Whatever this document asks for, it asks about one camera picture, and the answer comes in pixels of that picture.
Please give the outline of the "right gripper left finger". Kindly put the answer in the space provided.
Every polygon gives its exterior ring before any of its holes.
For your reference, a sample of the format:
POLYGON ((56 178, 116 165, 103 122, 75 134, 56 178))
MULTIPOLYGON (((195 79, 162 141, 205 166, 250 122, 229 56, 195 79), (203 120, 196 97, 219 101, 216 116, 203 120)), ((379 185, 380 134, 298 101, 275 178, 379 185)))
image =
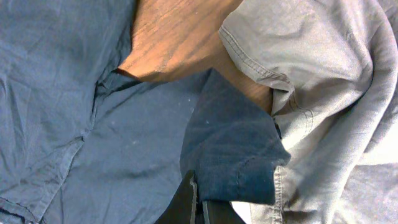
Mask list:
POLYGON ((166 210, 155 224, 195 224, 197 212, 195 172, 189 170, 182 179, 166 210))

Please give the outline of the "grey shorts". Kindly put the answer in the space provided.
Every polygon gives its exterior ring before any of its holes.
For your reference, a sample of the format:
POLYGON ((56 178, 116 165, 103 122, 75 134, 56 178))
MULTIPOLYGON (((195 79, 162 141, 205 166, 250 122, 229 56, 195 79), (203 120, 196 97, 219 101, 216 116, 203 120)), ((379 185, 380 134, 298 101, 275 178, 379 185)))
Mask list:
POLYGON ((250 223, 397 222, 397 2, 243 1, 219 30, 290 162, 250 223))

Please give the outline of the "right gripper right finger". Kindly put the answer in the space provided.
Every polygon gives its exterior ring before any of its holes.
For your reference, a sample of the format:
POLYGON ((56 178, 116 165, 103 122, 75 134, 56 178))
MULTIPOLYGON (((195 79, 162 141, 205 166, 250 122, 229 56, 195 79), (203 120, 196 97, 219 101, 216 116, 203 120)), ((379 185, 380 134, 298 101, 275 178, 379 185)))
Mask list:
POLYGON ((204 201, 204 224, 245 224, 229 202, 204 201))

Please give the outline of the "navy blue shorts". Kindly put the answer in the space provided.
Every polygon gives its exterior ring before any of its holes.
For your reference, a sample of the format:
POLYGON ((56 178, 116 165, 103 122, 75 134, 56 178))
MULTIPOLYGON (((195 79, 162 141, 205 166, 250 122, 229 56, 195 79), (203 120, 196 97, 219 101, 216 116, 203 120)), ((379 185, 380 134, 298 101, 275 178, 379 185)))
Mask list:
POLYGON ((274 120, 214 69, 122 75, 134 12, 1 2, 2 223, 155 223, 182 177, 188 203, 275 203, 274 120))

